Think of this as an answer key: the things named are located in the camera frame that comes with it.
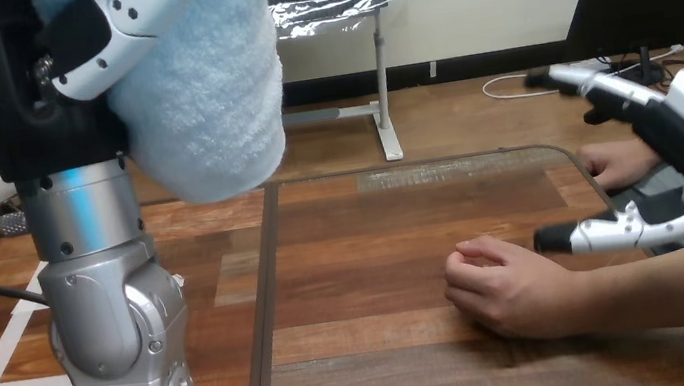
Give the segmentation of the person's hand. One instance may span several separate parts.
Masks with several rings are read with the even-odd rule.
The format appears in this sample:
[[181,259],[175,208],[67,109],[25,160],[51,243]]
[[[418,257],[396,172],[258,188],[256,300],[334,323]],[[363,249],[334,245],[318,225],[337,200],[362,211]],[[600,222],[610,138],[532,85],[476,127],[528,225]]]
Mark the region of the person's hand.
[[444,265],[449,302],[486,329],[512,338],[590,332],[587,279],[586,273],[490,236],[458,243]]
[[580,148],[578,158],[602,190],[630,187],[660,165],[660,156],[642,140],[629,139]]

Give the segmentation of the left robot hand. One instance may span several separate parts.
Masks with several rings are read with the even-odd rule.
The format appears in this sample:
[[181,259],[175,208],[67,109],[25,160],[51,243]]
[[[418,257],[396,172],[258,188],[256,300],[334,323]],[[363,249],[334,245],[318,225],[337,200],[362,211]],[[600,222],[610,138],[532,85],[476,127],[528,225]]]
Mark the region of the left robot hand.
[[191,0],[71,0],[43,21],[32,0],[0,0],[0,177],[22,183],[129,149],[108,90]]

